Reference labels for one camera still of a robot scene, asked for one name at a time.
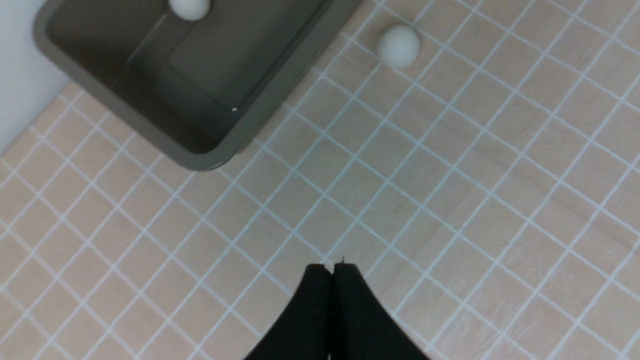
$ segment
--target tiled floor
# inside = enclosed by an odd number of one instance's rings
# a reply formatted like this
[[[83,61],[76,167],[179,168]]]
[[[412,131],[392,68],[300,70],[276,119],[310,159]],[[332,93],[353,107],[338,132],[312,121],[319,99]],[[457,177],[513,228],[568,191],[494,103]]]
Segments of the tiled floor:
[[[238,360],[344,256],[434,359],[640,359],[639,34],[637,0],[365,0],[204,174],[70,85],[0,161],[0,354]]]

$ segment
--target white ball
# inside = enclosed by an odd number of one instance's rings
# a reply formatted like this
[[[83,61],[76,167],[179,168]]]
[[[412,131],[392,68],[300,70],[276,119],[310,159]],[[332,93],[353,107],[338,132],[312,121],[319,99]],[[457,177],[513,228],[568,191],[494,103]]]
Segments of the white ball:
[[[211,0],[169,0],[173,13],[182,20],[200,20],[211,8]]]
[[[390,27],[378,42],[378,59],[392,68],[409,66],[419,52],[420,39],[407,25]]]

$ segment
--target beige tile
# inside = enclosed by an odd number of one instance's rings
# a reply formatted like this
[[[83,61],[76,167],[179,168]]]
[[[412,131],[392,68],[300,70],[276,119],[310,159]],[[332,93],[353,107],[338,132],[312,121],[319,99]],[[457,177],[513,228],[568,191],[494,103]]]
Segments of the beige tile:
[[[115,263],[139,234],[140,230],[131,221],[120,211],[115,211],[93,237],[92,243]]]
[[[7,234],[0,240],[0,284],[5,284],[28,255],[29,252],[12,235]]]
[[[172,314],[196,281],[175,261],[169,261],[149,284],[145,294],[165,314]]]
[[[54,334],[77,306],[73,295],[56,283],[31,310],[31,315],[49,334]]]
[[[344,259],[357,265],[360,272],[366,274],[386,248],[387,246],[375,235],[362,225],[356,224],[331,252],[329,260],[339,263]]]
[[[380,118],[359,102],[351,102],[328,134],[351,152],[357,152],[380,124]]]
[[[387,116],[410,85],[407,79],[393,70],[381,67],[365,83],[358,98],[381,115]]]
[[[22,311],[5,294],[0,295],[0,336],[3,339],[21,317]]]
[[[333,141],[322,137],[300,164],[300,174],[326,190],[351,160],[351,155]]]
[[[140,164],[148,168],[158,159],[160,152],[147,139],[136,134],[125,148]]]
[[[327,199],[322,199],[302,223],[298,229],[298,234],[320,252],[326,254],[352,221],[352,218],[334,203]]]
[[[608,37],[578,21],[573,21],[549,54],[573,68],[584,71],[605,45]]]
[[[319,135],[299,116],[293,116],[278,130],[269,148],[293,167],[315,144]]]
[[[464,235],[498,258],[523,225],[524,220],[509,208],[489,199],[465,228]]]
[[[11,177],[0,189],[0,220],[9,224],[33,198],[33,193],[17,177]]]
[[[616,355],[588,332],[576,328],[557,353],[558,359],[617,359]]]
[[[142,353],[143,360],[175,359],[186,360],[194,351],[193,345],[180,335],[171,325],[167,325],[158,337]]]
[[[388,125],[383,125],[360,153],[360,159],[388,177],[413,149],[415,143]]]
[[[362,222],[391,242],[411,219],[417,206],[396,189],[387,186],[362,216]]]
[[[491,359],[529,360],[530,357],[513,343],[513,340],[501,338],[491,352]]]
[[[18,171],[36,190],[41,190],[62,165],[62,159],[47,144],[37,147]]]
[[[622,350],[640,327],[640,304],[617,285],[610,284],[582,323]]]
[[[355,36],[355,40],[369,51],[375,53],[380,36],[391,26],[403,23],[406,24],[406,21],[400,19],[386,8],[379,7],[359,34]]]
[[[533,142],[527,155],[551,173],[561,176],[585,143],[575,131],[552,120]]]
[[[526,0],[487,0],[480,6],[480,11],[508,28],[525,10],[527,3]]]
[[[640,55],[612,42],[598,57],[587,76],[614,94],[622,96],[638,74]]]
[[[67,220],[89,237],[112,211],[113,205],[95,188],[90,188],[70,210]]]
[[[444,101],[451,101],[473,73],[473,66],[452,52],[444,51],[422,77],[420,84]]]
[[[331,85],[326,80],[320,80],[311,89],[298,111],[300,115],[324,129],[347,103],[348,99],[349,96],[342,90]]]
[[[92,126],[85,119],[70,110],[50,130],[47,139],[63,155],[69,156],[91,130]]]
[[[118,149],[100,133],[92,133],[71,161],[93,179],[107,165]]]
[[[467,18],[469,10],[454,0],[436,0],[417,21],[418,27],[446,42]]]
[[[542,293],[576,318],[598,293],[605,279],[569,254],[542,288]]]
[[[107,336],[91,353],[88,360],[131,360],[133,357],[112,336]]]
[[[229,238],[234,239],[258,211],[259,205],[233,187],[209,214],[209,221]]]
[[[640,153],[640,140],[634,136],[640,131],[640,114],[622,104],[612,115],[596,141],[624,160],[633,161]]]
[[[262,152],[240,177],[238,183],[258,201],[265,202],[289,173],[289,169],[272,155]]]
[[[261,211],[237,244],[258,264],[267,263],[273,253],[288,237],[289,231],[271,215]]]
[[[451,49],[481,64],[498,44],[504,31],[484,18],[473,15],[451,41]]]
[[[196,173],[184,185],[179,195],[196,211],[204,214],[222,196],[229,186],[229,180],[217,171]]]
[[[138,352],[163,323],[164,318],[151,305],[143,299],[138,299],[122,315],[113,330],[127,345]]]
[[[47,339],[28,319],[23,319],[0,345],[0,352],[7,359],[33,359]]]
[[[509,248],[501,263],[536,287],[563,252],[564,249],[560,245],[528,225]]]
[[[390,117],[390,121],[414,139],[422,135],[438,119],[445,105],[420,88],[413,88]]]
[[[572,325],[548,302],[535,297],[513,324],[509,336],[538,358],[546,358]]]
[[[13,231],[34,247],[56,225],[59,218],[42,201],[34,201],[13,225]]]
[[[378,61],[374,56],[357,45],[350,44],[326,71],[326,77],[355,94],[377,65]]]
[[[416,265],[427,270],[453,235],[443,223],[421,211],[394,246]]]
[[[360,26],[364,23],[366,19],[369,18],[371,13],[376,9],[377,4],[370,0],[362,1],[360,6],[353,13],[351,18],[347,21],[346,25],[342,27],[342,32],[345,34],[352,36],[354,35]]]
[[[478,74],[462,91],[454,106],[478,124],[486,125],[510,93],[510,90],[487,75]]]
[[[530,216],[545,199],[556,181],[533,165],[520,159],[498,186],[495,194],[525,216]]]
[[[173,199],[148,232],[167,250],[174,251],[200,221],[180,200]]]
[[[458,238],[438,260],[430,274],[464,299],[490,266],[491,260]]]
[[[86,92],[74,102],[74,106],[93,122],[100,121],[108,111],[104,105]]]
[[[69,165],[64,165],[62,170],[44,189],[42,195],[49,204],[64,214],[82,194],[87,185],[88,182],[78,171]]]
[[[41,135],[44,135],[47,130],[62,116],[67,110],[67,103],[60,97],[56,97],[47,105],[44,110],[33,120],[31,126],[36,129]]]
[[[119,154],[104,169],[102,175],[96,180],[96,184],[113,200],[120,202],[143,174],[144,170],[131,161],[129,157]]]
[[[634,252],[625,266],[616,275],[616,280],[623,286],[636,294],[640,294],[640,281],[638,281],[638,271],[640,271],[640,257]]]
[[[485,196],[486,193],[476,185],[453,173],[429,200],[427,207],[443,221],[459,228]]]
[[[236,301],[258,274],[258,269],[235,249],[231,249],[216,265],[205,283],[227,304]]]
[[[599,213],[573,249],[597,266],[611,274],[636,243],[637,236],[619,222],[604,213]]]
[[[358,215],[378,192],[383,180],[354,161],[335,183],[329,195],[353,215]]]
[[[579,75],[555,60],[544,58],[520,91],[550,111],[560,105]]]
[[[98,285],[109,271],[105,263],[91,248],[85,248],[62,273],[62,278],[84,298]]]
[[[565,181],[600,203],[618,183],[627,167],[601,148],[590,145]]]
[[[28,308],[53,280],[53,276],[37,260],[31,258],[20,268],[15,277],[6,283],[6,290],[22,306]]]
[[[178,310],[173,321],[197,344],[225,314],[226,307],[203,288],[198,288]]]
[[[196,276],[206,274],[227,248],[228,243],[208,225],[200,225],[178,250],[176,257]]]
[[[20,136],[7,148],[6,152],[2,154],[2,159],[5,160],[11,167],[17,168],[20,162],[29,154],[29,152],[38,145],[39,139],[36,132],[31,128],[25,129]]]
[[[55,272],[59,272],[83,244],[84,241],[62,223],[40,244],[38,255]]]
[[[111,325],[136,296],[136,292],[118,274],[112,272],[88,299],[87,304]]]
[[[131,248],[118,268],[134,285],[142,288],[164,263],[166,254],[143,236]]]
[[[287,225],[296,227],[320,198],[311,185],[298,175],[292,175],[273,196],[267,208]]]
[[[367,283],[378,301],[391,311],[400,305],[419,280],[420,272],[393,251],[384,255],[367,277]]]
[[[517,4],[520,1],[493,0],[493,2]],[[539,57],[540,53],[533,47],[513,36],[508,36],[491,55],[484,68],[508,85],[516,87]]]
[[[202,350],[216,360],[241,359],[258,342],[254,335],[233,314],[229,314],[202,345]]]
[[[434,125],[423,144],[444,160],[455,163],[479,133],[476,125],[449,110]]]
[[[287,305],[289,297],[271,280],[260,276],[236,305],[236,311],[256,330],[268,330]]]
[[[482,357],[498,340],[498,334],[467,310],[453,318],[435,347],[449,359]]]
[[[482,135],[458,165],[487,189],[492,189],[511,168],[518,154],[490,135]]]
[[[595,208],[564,186],[558,187],[534,219],[565,245],[587,224]]]
[[[289,291],[294,292],[309,264],[319,263],[320,256],[307,244],[294,236],[278,253],[267,271],[283,284]]]
[[[640,200],[638,200],[639,189],[640,175],[631,171],[605,205],[605,208],[611,211],[614,216],[635,229],[640,227],[637,210],[637,206],[640,204]]]
[[[344,49],[347,45],[347,38],[342,36],[341,34],[336,35],[336,37],[331,41],[329,46],[324,50],[323,54],[316,60],[314,67],[320,71],[326,70],[329,65],[331,65],[332,61],[336,56]]]
[[[82,359],[104,334],[103,328],[91,314],[81,309],[56,336],[56,341],[74,359]]]
[[[425,340],[431,341],[458,306],[441,287],[424,279],[397,314]]]
[[[552,3],[537,0],[516,25],[514,32],[534,45],[546,49],[568,19],[569,15]]]
[[[418,53],[418,57],[410,65],[399,69],[412,80],[418,80],[424,69],[431,64],[433,58],[441,50],[440,45],[430,37],[418,33],[418,38],[420,39],[420,52]]]
[[[581,80],[567,101],[560,107],[558,116],[584,134],[591,136],[607,117],[616,100],[589,81]]]
[[[147,226],[169,201],[170,194],[152,177],[144,177],[122,203],[122,209]]]
[[[224,172],[232,179],[237,178],[249,162],[253,160],[259,150],[260,145],[255,141],[251,141],[244,149],[234,155],[231,160],[222,165],[220,167],[220,171]]]
[[[100,128],[115,142],[123,145],[134,131],[121,118],[110,113],[100,124]]]
[[[496,267],[471,296],[469,305],[496,328],[504,329],[530,295],[522,283]]]
[[[632,0],[592,0],[579,13],[584,20],[608,33],[616,31],[631,11]]]
[[[418,202],[424,202],[448,172],[449,167],[445,163],[418,148],[392,181]]]

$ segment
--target white wall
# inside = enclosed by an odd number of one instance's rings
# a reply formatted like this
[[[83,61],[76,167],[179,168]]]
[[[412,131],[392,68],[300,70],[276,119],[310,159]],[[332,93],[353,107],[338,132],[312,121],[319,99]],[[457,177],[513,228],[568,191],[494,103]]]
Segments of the white wall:
[[[0,153],[67,83],[36,49],[31,25],[45,0],[0,0]]]

